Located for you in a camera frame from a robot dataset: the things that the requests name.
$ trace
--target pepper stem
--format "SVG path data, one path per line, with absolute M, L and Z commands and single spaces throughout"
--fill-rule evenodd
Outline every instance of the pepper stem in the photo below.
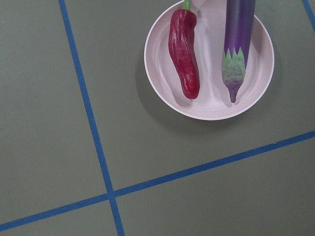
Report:
M 182 9 L 190 11 L 190 0 L 185 0 Z

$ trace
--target red chili pepper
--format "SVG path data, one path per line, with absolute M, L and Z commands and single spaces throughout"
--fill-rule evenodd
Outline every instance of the red chili pepper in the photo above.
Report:
M 176 10 L 172 15 L 168 38 L 169 53 L 179 75 L 183 93 L 190 99 L 195 99 L 200 89 L 193 47 L 196 24 L 197 17 L 190 11 L 189 0 L 186 0 L 183 9 Z

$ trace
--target blue line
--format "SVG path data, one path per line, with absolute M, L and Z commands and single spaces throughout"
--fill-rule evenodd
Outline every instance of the blue line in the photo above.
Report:
M 315 16 L 314 16 L 314 13 L 312 11 L 312 8 L 310 6 L 310 3 L 308 0 L 302 0 L 302 3 L 304 5 L 304 8 L 306 10 L 306 13 L 311 21 L 311 24 L 313 26 L 313 30 L 315 31 Z
M 46 219 L 55 215 L 66 213 L 72 210 L 80 209 L 83 207 L 91 206 L 96 203 L 104 202 L 108 200 L 108 194 L 102 194 L 96 197 L 85 199 L 79 202 L 71 203 L 65 206 L 58 207 L 56 209 L 48 210 L 42 213 L 24 217 L 18 220 L 10 221 L 0 225 L 0 232 L 9 230 L 21 225 L 29 224 L 38 220 Z
M 188 168 L 188 169 L 178 171 L 178 172 L 166 175 L 166 176 L 158 177 L 158 178 L 155 178 L 152 180 L 148 180 L 148 181 L 145 181 L 142 183 L 138 183 L 138 184 L 126 187 L 126 188 L 116 190 L 115 196 L 120 197 L 120 196 L 123 196 L 126 194 L 130 194 L 130 193 L 133 193 L 136 191 L 150 188 L 150 187 L 162 184 L 162 183 L 166 183 L 166 182 L 170 182 L 170 181 L 173 181 L 173 180 L 176 180 L 179 178 L 194 175 L 196 173 L 203 172 L 203 171 L 215 168 L 215 167 L 223 166 L 223 165 L 226 165 L 226 164 L 229 164 L 232 162 L 236 162 L 236 161 L 243 160 L 243 159 L 246 159 L 249 157 L 253 157 L 253 156 L 268 152 L 268 151 L 272 151 L 272 150 L 275 150 L 278 148 L 283 148 L 285 146 L 292 145 L 292 144 L 295 144 L 295 143 L 298 143 L 298 142 L 301 142 L 301 141 L 304 141 L 307 139 L 311 139 L 314 137 L 315 137 L 315 131 L 312 131 L 312 132 L 309 132 L 306 134 L 295 136 L 293 138 L 279 141 L 275 144 L 269 144 L 269 145 L 258 147 L 258 148 L 252 149 L 252 150 L 244 151 L 242 153 L 228 156 L 228 157 L 223 158 L 223 159 L 212 161 L 212 162 L 209 162 L 209 163 L 206 163 L 203 165 Z
M 115 196 L 113 194 L 114 189 L 113 189 L 112 181 L 111 181 L 111 178 L 109 175 L 109 170 L 108 170 L 108 167 L 106 164 L 105 155 L 104 155 L 102 144 L 100 141 L 100 137 L 99 137 L 99 134 L 97 131 L 96 121 L 95 121 L 95 118 L 93 115 L 92 106 L 91 106 L 91 102 L 90 102 L 89 95 L 88 95 L 88 90 L 87 90 L 87 87 L 85 84 L 84 75 L 82 72 L 82 67 L 81 67 L 81 63 L 79 60 L 78 51 L 77 51 L 77 48 L 75 45 L 74 36 L 72 33 L 71 24 L 70 24 L 68 12 L 67 12 L 64 0 L 59 0 L 59 5 L 60 5 L 62 17 L 63 17 L 64 28 L 65 28 L 65 31 L 66 31 L 66 34 L 68 37 L 68 41 L 69 41 L 69 46 L 70 46 L 70 50 L 71 50 L 71 54 L 72 54 L 72 58 L 73 58 L 73 63 L 74 63 L 75 71 L 77 74 L 77 78 L 78 78 L 78 82 L 79 82 L 85 110 L 86 110 L 86 113 L 88 116 L 88 120 L 89 120 L 89 124 L 90 124 L 90 128 L 91 128 L 92 137 L 93 137 L 94 145 L 96 148 L 100 168 L 101 168 L 104 183 L 105 183 L 105 186 L 106 186 L 106 189 L 108 192 L 109 202 L 110 202 L 110 206 L 112 209 L 117 233 L 119 236 L 124 236 L 125 233 L 124 233 L 121 217 L 119 214 L 117 201 L 116 201 Z

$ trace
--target plastic vegetable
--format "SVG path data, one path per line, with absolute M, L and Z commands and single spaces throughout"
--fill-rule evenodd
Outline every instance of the plastic vegetable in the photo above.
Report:
M 195 99 L 199 94 L 199 70 L 194 52 L 194 28 L 196 15 L 190 10 L 190 1 L 185 0 L 182 9 L 171 18 L 168 38 L 170 56 L 179 75 L 184 95 Z
M 255 0 L 227 0 L 222 78 L 232 103 L 245 77 Z

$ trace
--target plate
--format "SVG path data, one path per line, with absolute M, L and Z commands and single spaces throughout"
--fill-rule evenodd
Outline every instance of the plate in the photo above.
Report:
M 221 75 L 226 1 L 192 0 L 191 10 L 197 15 L 194 49 L 200 91 L 196 99 L 188 99 L 182 92 L 168 51 L 171 16 L 182 7 L 182 3 L 180 1 L 165 10 L 147 36 L 144 63 L 153 89 L 168 106 L 191 118 L 220 120 L 246 111 L 264 94 L 274 70 L 274 50 L 266 28 L 255 16 L 246 75 L 236 102 L 231 103 Z

